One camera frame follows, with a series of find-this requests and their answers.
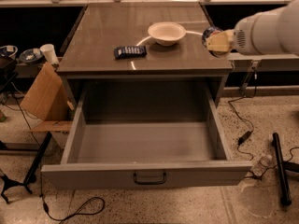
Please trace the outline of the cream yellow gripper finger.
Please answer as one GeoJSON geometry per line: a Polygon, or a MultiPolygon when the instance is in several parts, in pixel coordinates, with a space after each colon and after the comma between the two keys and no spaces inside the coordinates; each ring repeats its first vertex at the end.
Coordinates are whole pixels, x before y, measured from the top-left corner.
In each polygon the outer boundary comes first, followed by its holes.
{"type": "Polygon", "coordinates": [[[206,48],[211,51],[229,52],[234,47],[234,31],[216,31],[206,39],[206,48]]]}

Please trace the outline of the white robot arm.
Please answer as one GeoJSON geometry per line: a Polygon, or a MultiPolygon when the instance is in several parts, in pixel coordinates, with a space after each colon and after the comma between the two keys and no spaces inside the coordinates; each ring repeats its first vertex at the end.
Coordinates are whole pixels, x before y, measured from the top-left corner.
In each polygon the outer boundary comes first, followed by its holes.
{"type": "Polygon", "coordinates": [[[234,29],[209,27],[202,43],[213,55],[299,55],[299,0],[240,20],[234,29]]]}

